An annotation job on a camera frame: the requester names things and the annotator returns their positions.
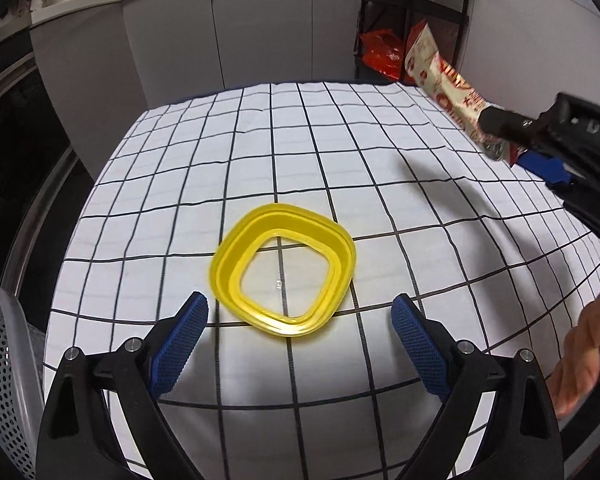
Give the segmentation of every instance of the food wrapper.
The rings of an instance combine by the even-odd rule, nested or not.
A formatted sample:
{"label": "food wrapper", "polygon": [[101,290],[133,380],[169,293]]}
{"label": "food wrapper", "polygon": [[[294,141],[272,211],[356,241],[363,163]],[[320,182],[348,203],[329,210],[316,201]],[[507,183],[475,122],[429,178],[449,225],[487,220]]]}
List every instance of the food wrapper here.
{"label": "food wrapper", "polygon": [[515,164],[520,147],[480,129],[480,112],[491,104],[440,57],[426,22],[420,22],[411,30],[407,46],[404,61],[407,75],[443,108],[485,155],[493,160],[505,160],[510,166]]}

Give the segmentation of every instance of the blue gripper pad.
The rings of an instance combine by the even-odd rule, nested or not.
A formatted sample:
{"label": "blue gripper pad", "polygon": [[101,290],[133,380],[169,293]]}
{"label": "blue gripper pad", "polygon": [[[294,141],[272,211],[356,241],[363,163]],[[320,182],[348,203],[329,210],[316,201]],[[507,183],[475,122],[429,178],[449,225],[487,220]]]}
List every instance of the blue gripper pad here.
{"label": "blue gripper pad", "polygon": [[193,298],[180,321],[176,323],[160,350],[156,352],[151,363],[148,385],[149,393],[154,400],[173,390],[193,347],[200,339],[208,316],[206,298],[198,294]]}
{"label": "blue gripper pad", "polygon": [[451,393],[446,382],[446,361],[422,325],[421,317],[424,319],[409,298],[402,295],[394,299],[391,306],[394,329],[427,391],[444,402]]}

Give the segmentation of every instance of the grid patterned tablecloth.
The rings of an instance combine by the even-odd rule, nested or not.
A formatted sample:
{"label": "grid patterned tablecloth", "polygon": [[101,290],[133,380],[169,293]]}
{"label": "grid patterned tablecloth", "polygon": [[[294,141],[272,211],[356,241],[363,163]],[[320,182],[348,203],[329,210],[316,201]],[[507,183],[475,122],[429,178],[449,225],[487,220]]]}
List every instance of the grid patterned tablecloth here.
{"label": "grid patterned tablecloth", "polygon": [[[247,326],[208,284],[222,237],[270,202],[333,218],[356,243],[349,293],[303,338]],[[273,241],[243,288],[296,316],[325,270],[308,248]],[[208,326],[160,407],[208,480],[392,479],[439,402],[392,331],[391,300],[408,293],[482,350],[532,348],[548,374],[600,291],[600,241],[535,177],[487,161],[416,88],[267,84],[150,110],[126,134],[62,265],[45,395],[67,347],[144,336],[194,290],[209,299]],[[130,466],[147,476],[109,400]],[[488,402],[458,471],[487,416]]]}

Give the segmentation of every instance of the human hand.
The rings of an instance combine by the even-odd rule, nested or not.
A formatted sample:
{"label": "human hand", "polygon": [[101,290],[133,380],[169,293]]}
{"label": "human hand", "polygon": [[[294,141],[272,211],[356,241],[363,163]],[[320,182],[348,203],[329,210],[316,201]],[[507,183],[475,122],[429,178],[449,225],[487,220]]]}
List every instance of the human hand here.
{"label": "human hand", "polygon": [[558,418],[567,416],[600,374],[600,294],[580,313],[564,339],[564,356],[546,385]]}

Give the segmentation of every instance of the metal shelving rack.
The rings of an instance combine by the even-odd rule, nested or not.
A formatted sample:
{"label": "metal shelving rack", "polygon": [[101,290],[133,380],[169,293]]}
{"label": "metal shelving rack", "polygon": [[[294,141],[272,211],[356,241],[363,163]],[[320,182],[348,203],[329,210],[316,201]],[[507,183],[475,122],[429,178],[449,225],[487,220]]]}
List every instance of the metal shelving rack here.
{"label": "metal shelving rack", "polygon": [[[366,17],[369,3],[379,4],[380,10],[372,23],[367,25]],[[462,0],[461,10],[444,6],[432,0],[360,0],[360,14],[358,17],[358,34],[356,37],[355,55],[356,79],[360,79],[361,68],[363,68],[363,70],[370,70],[362,61],[362,42],[360,41],[360,34],[374,30],[374,26],[378,23],[385,10],[387,10],[389,7],[401,10],[401,13],[399,14],[400,20],[398,20],[397,25],[397,35],[398,37],[402,38],[405,47],[409,31],[417,23],[416,14],[419,14],[424,18],[431,17],[457,25],[458,31],[456,33],[453,54],[451,59],[447,58],[453,66],[456,65],[456,62],[458,61],[458,55],[460,53],[460,47],[462,45],[462,38],[464,37],[464,31],[469,22],[469,17],[467,15],[469,0]],[[406,52],[403,51],[402,60],[404,60],[405,56]],[[403,80],[405,75],[404,62],[402,62],[400,65],[400,80]]]}

